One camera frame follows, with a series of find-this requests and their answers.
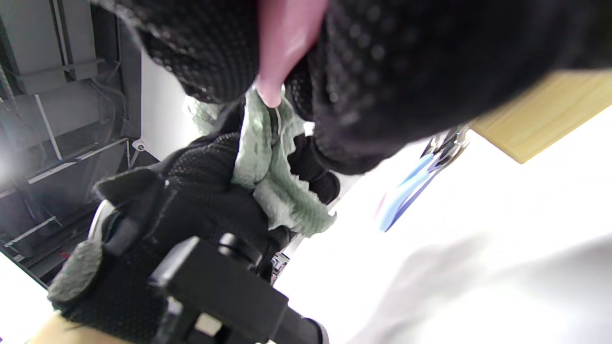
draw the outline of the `green cloth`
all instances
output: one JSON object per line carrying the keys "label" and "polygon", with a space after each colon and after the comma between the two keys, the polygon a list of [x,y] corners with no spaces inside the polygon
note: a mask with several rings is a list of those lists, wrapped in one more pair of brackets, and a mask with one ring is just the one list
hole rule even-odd
{"label": "green cloth", "polygon": [[284,225],[305,237],[327,230],[335,215],[308,190],[308,182],[291,174],[287,156],[295,151],[293,138],[304,133],[304,122],[283,98],[278,108],[280,137],[272,145],[268,107],[255,89],[248,91],[240,148],[232,183],[252,189],[269,219],[269,229]]}

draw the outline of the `gloved hand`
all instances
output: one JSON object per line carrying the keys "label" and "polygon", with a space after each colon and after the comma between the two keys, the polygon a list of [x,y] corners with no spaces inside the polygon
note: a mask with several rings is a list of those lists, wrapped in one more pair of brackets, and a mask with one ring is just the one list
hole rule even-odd
{"label": "gloved hand", "polygon": [[[316,177],[311,187],[331,202],[337,179],[307,163],[308,139],[296,141],[302,164],[294,162],[292,171],[307,171],[300,176],[305,180]],[[116,211],[105,220],[102,242],[81,243],[50,287],[49,299],[63,317],[135,344],[150,343],[166,300],[147,281],[174,245],[191,236],[218,242],[233,233],[269,263],[293,234],[285,227],[269,231],[252,191],[230,183],[238,147],[238,133],[202,137],[158,164],[99,183],[98,192]]]}

